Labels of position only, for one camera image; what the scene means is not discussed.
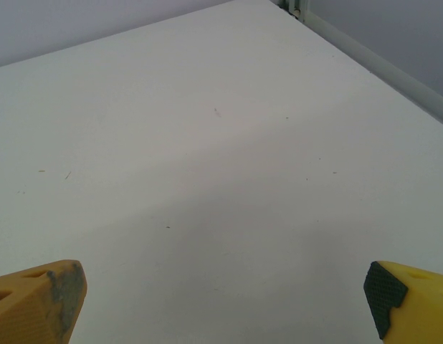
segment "white wall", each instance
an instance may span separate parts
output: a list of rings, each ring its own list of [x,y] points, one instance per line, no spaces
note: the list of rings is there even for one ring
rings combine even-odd
[[[0,66],[228,0],[0,0]]]
[[[336,29],[443,96],[443,0],[310,0]]]

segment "yellow plastic part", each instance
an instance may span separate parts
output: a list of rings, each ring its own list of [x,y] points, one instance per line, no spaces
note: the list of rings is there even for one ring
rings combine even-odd
[[[1,276],[0,344],[68,343],[86,292],[75,260]]]
[[[399,308],[390,311],[385,344],[443,343],[443,275],[392,262],[378,262],[408,292]]]

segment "white shelf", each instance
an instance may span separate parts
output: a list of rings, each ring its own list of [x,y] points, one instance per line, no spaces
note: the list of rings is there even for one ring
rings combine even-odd
[[[0,275],[58,259],[71,343],[377,343],[369,263],[443,273],[443,125],[268,0],[2,67]]]

